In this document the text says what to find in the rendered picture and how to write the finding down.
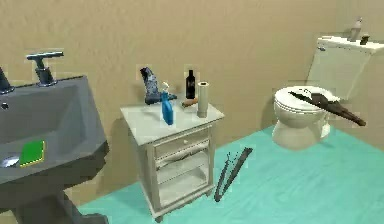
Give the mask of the white bedside cabinet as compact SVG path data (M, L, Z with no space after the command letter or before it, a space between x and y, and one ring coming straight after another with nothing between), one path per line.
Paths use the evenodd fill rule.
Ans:
M163 216L212 193L214 130L224 114L210 105L197 116L195 105L172 103L174 123L162 118L161 105L126 106L121 113L134 148L138 179L152 217Z

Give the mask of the dark blue patterned cloth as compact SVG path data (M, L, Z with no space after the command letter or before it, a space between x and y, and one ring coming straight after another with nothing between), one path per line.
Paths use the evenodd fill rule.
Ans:
M158 90L157 77L149 67L140 69L146 89L144 102L147 105L155 104L162 101L162 93Z

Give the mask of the black bottle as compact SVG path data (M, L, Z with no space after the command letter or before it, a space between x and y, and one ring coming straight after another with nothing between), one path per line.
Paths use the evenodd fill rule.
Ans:
M195 98L195 76L192 70L188 71L188 76L186 77L186 98Z

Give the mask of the beige paper roll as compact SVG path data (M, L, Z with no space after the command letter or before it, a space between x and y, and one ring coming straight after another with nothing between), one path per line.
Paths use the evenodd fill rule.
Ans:
M207 117L208 110L208 82L199 82L198 83L198 109L197 116L199 118Z

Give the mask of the blue spray bottle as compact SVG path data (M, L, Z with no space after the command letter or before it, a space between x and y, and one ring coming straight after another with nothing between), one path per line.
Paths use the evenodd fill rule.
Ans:
M162 116L167 125L172 125L174 122L173 118L173 108L171 103L169 102L169 85L166 82L162 83L163 90L161 92L162 99Z

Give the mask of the grey soap bottle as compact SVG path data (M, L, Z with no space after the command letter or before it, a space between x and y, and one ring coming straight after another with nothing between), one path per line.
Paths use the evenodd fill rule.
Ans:
M351 27L350 36L349 36L350 42L355 42L356 39L358 38L359 33L361 31L361 27L362 27L362 21L363 21L363 18L359 17L356 20L355 24Z

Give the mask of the white toilet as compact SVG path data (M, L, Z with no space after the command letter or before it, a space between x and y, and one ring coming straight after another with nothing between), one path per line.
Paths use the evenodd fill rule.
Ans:
M272 132L273 141L284 148L300 150L326 138L331 129L329 117L335 114L295 98L290 91L303 95L321 93L342 105L352 96L372 56L381 52L384 53L383 43L368 41L360 45L360 40L350 42L343 37L318 38L305 83L283 87L274 94L277 123Z

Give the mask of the black thin bent rod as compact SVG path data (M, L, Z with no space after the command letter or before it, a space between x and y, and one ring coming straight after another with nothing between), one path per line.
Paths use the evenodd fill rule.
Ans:
M248 156L252 152L253 152L253 149L248 148L248 147L246 147L242 151L241 155L239 156L239 158L236 161L234 168L230 171L229 176L226 176L226 172L227 172L227 169L228 169L229 163L230 163L230 154L227 154L227 160L225 161L224 168L222 169L222 171L220 173L219 180L218 180L217 187L216 187L215 194L214 194L214 200L216 202L219 202L221 200L221 198L224 196L224 194L227 192L230 185L233 183L233 181L237 177L237 175L238 175L240 169L242 168L244 162L246 161L246 159L248 158Z

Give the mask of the dark grey sink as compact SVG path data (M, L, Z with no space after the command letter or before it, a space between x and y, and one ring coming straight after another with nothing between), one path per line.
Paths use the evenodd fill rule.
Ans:
M19 163L23 146L44 140L44 160ZM109 224L83 215L65 193L93 179L105 165L108 143L85 76L50 87L18 86L0 95L0 214L17 224Z

